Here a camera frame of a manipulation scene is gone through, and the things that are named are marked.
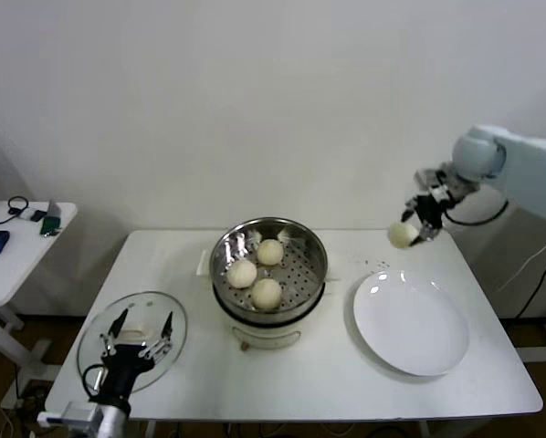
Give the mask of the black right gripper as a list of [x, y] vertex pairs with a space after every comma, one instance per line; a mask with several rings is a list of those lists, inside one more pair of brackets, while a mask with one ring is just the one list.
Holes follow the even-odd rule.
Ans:
[[401, 222], [415, 221], [419, 218], [422, 227], [412, 246], [433, 241], [443, 227], [442, 215], [445, 210], [431, 194], [419, 194], [404, 205]]

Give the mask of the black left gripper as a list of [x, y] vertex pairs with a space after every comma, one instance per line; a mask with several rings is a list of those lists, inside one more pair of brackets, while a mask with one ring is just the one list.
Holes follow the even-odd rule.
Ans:
[[115, 348], [115, 341], [121, 333], [127, 316], [128, 309], [124, 309], [113, 320], [107, 333], [100, 335], [103, 345], [102, 354], [107, 355], [101, 359], [106, 375], [100, 388], [89, 398], [93, 402], [103, 398], [126, 402], [131, 396], [138, 377], [154, 368], [153, 359], [163, 359], [172, 349], [172, 312], [165, 320], [160, 338], [151, 345], [144, 348], [120, 344]]

